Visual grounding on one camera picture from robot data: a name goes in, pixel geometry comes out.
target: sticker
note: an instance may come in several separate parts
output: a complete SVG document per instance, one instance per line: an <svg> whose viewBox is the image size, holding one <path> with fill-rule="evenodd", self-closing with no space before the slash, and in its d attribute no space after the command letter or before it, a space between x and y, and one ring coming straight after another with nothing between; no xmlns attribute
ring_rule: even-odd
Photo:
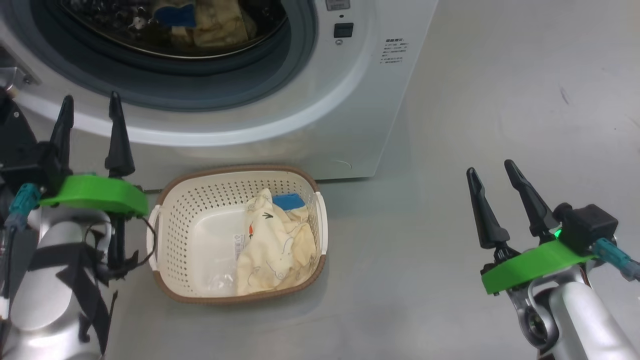
<svg viewBox="0 0 640 360"><path fill-rule="evenodd" d="M234 247L236 248L236 260L240 257L240 253L244 249L244 234L234 235Z"/></svg>
<svg viewBox="0 0 640 360"><path fill-rule="evenodd" d="M326 9L330 12L334 10L347 10L351 8L351 0L326 0Z"/></svg>
<svg viewBox="0 0 640 360"><path fill-rule="evenodd" d="M402 63L404 54L409 49L409 43L403 38L388 38L385 40L382 56L380 56L381 64Z"/></svg>

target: barcode label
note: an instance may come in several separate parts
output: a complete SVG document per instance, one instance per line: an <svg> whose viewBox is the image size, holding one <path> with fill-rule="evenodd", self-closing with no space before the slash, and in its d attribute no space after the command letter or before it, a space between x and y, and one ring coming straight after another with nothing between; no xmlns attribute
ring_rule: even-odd
<svg viewBox="0 0 640 360"><path fill-rule="evenodd" d="M328 11L347 10L349 8L351 8L351 0L326 0L326 9Z"/></svg>
<svg viewBox="0 0 640 360"><path fill-rule="evenodd" d="M236 248L236 260L238 260L244 249L244 234L234 235L234 247Z"/></svg>

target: white washing machine panel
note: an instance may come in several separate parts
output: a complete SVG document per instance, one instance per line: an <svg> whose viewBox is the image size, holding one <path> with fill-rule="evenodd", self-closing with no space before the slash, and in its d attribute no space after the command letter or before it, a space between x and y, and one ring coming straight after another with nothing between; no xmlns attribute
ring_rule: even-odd
<svg viewBox="0 0 640 360"><path fill-rule="evenodd" d="M243 163L291 164L316 179L373 176L437 0L350 3L328 11L325 0L315 1L317 40L307 66L262 100L200 113L124 104L137 168L129 179L158 189L186 172ZM334 38L334 25L344 22L354 24L353 36ZM102 173L109 99L53 71L5 21L0 37L37 80L16 98L36 135L48 137L62 98L73 95L72 168Z"/></svg>

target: perforated basket wall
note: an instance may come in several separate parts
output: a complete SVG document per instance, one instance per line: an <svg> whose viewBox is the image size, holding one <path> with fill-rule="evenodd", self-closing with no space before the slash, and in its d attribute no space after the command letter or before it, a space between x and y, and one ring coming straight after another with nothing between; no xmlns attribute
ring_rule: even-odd
<svg viewBox="0 0 640 360"><path fill-rule="evenodd" d="M191 224L203 211L244 204L262 189L275 195L297 193L309 209L308 222L316 242L316 268L311 278L294 288L242 297L205 297L192 286L188 241ZM320 275L326 261L327 224L324 200L316 182L292 167L221 168L180 177L171 182L158 198L151 220L158 220L158 249L150 259L158 286L180 302L229 304L279 297L300 291ZM152 233L147 233L147 250L152 250Z"/></svg>

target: brown basket rim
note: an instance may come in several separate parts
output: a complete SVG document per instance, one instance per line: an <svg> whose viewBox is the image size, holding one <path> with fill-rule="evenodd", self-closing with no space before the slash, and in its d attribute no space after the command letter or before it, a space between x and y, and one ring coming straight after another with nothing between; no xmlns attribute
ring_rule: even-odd
<svg viewBox="0 0 640 360"><path fill-rule="evenodd" d="M315 192L320 191L320 188L318 187L313 177L311 177L306 172L295 167L290 167L287 165L241 165L241 166L234 166L234 167L221 167L221 168L215 168L211 170L204 170L204 171L195 172L192 174L187 174L187 175L177 177L162 190L162 192L160 193L160 196L158 197L158 200L156 201L156 204L162 206L164 200L166 199L167 195L171 192L171 190L175 188L178 184L183 183L184 181L195 179L197 177L203 177L203 176L228 174L231 172L252 172L252 171L290 172L304 178L304 180L306 180L309 183L309 185L311 185L311 188ZM277 297L283 297L285 295L289 295L292 293L296 293L300 290L304 290L309 285L313 284L317 280L317 278L320 276L320 273L324 268L325 261L326 261L326 255L324 254L320 255L320 258L318 259L318 265L314 273L311 274L311 277L309 277L307 281L303 282L298 286L294 286L292 288L287 288L282 290L267 291L262 293L255 293L250 295L234 296L234 297L184 297L182 295L178 295L174 293L171 289L169 289L169 287L164 283L164 280L162 279L162 275L160 274L160 271L156 270L156 271L153 271L153 273L154 273L154 279L156 280L156 284L158 285L158 287L167 296L169 296L171 299L177 302L183 302L186 304L231 305L231 304L242 304L245 302L254 302L258 300L266 300L266 299L273 299Z"/></svg>

